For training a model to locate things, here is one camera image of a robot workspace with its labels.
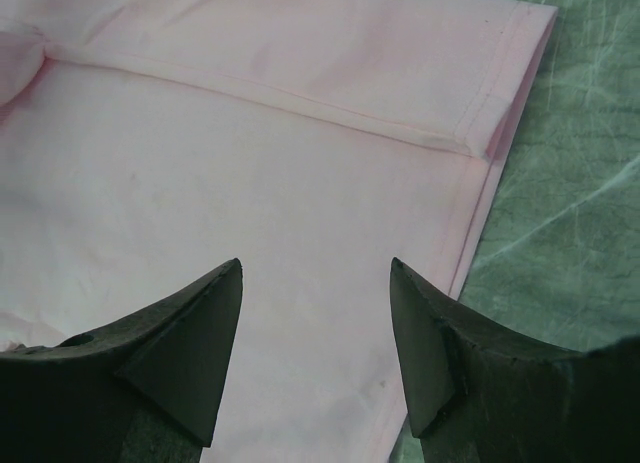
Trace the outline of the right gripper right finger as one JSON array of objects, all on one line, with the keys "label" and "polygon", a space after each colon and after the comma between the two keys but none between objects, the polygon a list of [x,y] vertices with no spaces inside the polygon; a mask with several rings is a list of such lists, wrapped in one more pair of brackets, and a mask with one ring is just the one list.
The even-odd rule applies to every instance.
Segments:
[{"label": "right gripper right finger", "polygon": [[428,462],[635,462],[639,340],[587,352],[515,332],[394,260],[409,425]]}]

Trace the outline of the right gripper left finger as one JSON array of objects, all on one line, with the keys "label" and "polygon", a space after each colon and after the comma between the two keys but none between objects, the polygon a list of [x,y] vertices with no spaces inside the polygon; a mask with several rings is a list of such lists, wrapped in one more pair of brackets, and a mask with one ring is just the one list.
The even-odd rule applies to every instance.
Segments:
[{"label": "right gripper left finger", "polygon": [[241,310],[232,259],[54,347],[1,355],[5,462],[196,462],[214,428]]}]

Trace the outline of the pink t-shirt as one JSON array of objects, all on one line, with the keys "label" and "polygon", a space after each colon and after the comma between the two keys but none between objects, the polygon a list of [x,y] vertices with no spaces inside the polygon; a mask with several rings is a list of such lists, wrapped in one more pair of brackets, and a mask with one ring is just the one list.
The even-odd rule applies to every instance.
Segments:
[{"label": "pink t-shirt", "polygon": [[207,462],[385,462],[389,271],[458,295],[556,19],[518,0],[1,0],[1,345],[236,258]]}]

